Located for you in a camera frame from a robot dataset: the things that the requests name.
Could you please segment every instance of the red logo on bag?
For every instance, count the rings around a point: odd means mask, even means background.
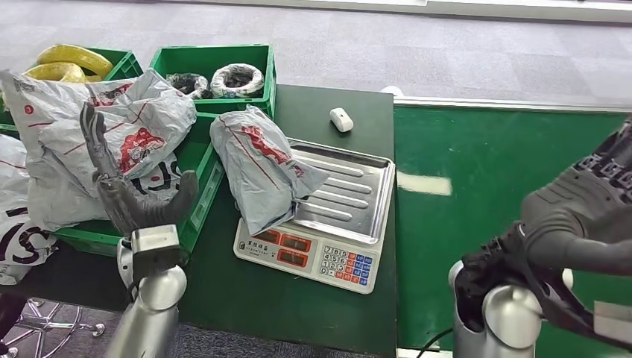
[[[253,147],[255,149],[260,151],[263,155],[271,155],[274,158],[276,164],[283,164],[290,159],[290,157],[286,153],[265,144],[265,142],[263,141],[263,133],[261,131],[261,128],[255,125],[242,125],[241,131],[246,133],[250,137],[250,141],[253,143]],[[292,166],[292,169],[294,170],[294,173],[296,173],[296,176],[299,178],[302,178],[305,175],[305,172],[296,164]]]
[[[127,89],[130,88],[131,85],[132,84],[124,84],[120,87],[116,87],[111,91],[101,92],[88,98],[88,103],[90,103],[93,107],[111,106],[112,104],[114,104],[116,98],[127,92]]]
[[[125,137],[121,145],[121,168],[127,172],[147,157],[152,151],[162,147],[165,141],[159,136],[152,136],[147,128],[140,128],[134,134]]]

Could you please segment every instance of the digital weighing scale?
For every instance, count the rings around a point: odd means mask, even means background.
[[[395,164],[381,157],[289,139],[292,155],[330,177],[296,216],[250,237],[239,219],[240,259],[342,289],[373,291],[382,253]]]

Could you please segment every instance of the scale keypad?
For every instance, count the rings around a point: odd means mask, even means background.
[[[372,264],[373,257],[325,246],[319,272],[339,280],[366,286]]]

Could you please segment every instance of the red digital display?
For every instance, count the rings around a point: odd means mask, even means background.
[[[283,249],[279,250],[276,259],[299,267],[307,265],[307,256]]]
[[[260,233],[257,236],[254,236],[255,239],[259,239],[259,240],[263,240],[263,241],[267,241],[267,242],[271,242],[273,244],[279,244],[279,237],[281,236],[280,233],[274,231],[274,230],[268,230],[268,231],[264,231],[262,233]]]
[[[298,251],[309,252],[309,247],[312,246],[312,241],[304,239],[302,237],[283,234],[283,236],[281,237],[281,245],[285,246],[286,248],[293,248]]]

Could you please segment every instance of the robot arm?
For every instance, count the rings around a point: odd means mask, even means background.
[[[527,195],[519,221],[452,268],[455,357],[533,357],[542,318],[632,349],[629,336],[595,324],[595,314],[562,275],[564,269],[632,275],[631,120],[591,155]],[[618,323],[632,330],[629,318]]]
[[[118,272],[130,293],[107,350],[107,358],[171,357],[178,324],[177,304],[186,289],[176,224],[198,192],[195,172],[182,173],[180,189],[168,202],[146,198],[123,175],[107,147],[104,117],[85,104],[80,126],[95,185],[105,211],[123,236],[117,246]]]

